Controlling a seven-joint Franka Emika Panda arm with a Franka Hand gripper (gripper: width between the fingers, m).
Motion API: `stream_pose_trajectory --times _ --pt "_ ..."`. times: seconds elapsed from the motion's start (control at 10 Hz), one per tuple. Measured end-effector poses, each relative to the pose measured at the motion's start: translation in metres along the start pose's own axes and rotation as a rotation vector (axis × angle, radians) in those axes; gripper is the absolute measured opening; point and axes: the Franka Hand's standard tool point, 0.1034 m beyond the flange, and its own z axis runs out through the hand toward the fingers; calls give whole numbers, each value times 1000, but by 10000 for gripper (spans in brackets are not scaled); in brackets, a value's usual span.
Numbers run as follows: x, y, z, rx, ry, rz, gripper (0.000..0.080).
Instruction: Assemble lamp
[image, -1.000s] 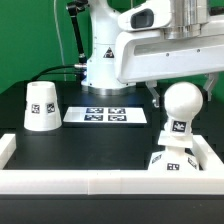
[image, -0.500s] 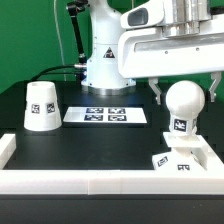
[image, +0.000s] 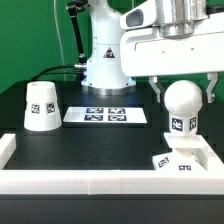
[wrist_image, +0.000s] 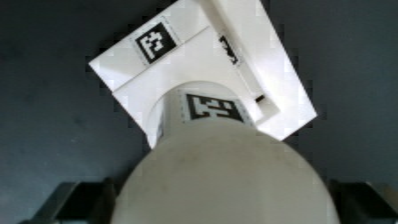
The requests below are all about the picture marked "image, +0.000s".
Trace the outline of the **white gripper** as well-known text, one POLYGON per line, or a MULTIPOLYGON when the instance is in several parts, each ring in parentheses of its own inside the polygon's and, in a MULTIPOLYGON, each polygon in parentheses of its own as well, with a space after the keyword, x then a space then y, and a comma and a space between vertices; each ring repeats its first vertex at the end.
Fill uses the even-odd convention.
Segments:
POLYGON ((224 71, 224 26, 201 25, 187 38, 160 38, 156 29, 126 32, 121 38, 121 66, 127 76, 149 77, 162 101, 164 88, 158 76, 208 73, 206 101, 213 103, 219 73, 224 71))

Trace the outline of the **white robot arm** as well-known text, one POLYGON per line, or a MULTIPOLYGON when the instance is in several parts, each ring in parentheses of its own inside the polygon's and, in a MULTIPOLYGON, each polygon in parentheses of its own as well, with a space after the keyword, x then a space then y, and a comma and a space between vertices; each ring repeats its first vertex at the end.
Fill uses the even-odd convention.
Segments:
POLYGON ((207 0, 146 0, 125 14, 107 0, 89 0, 92 55, 83 87, 118 94, 147 77, 156 93, 158 78, 205 73, 207 100, 224 72, 224 4, 207 0))

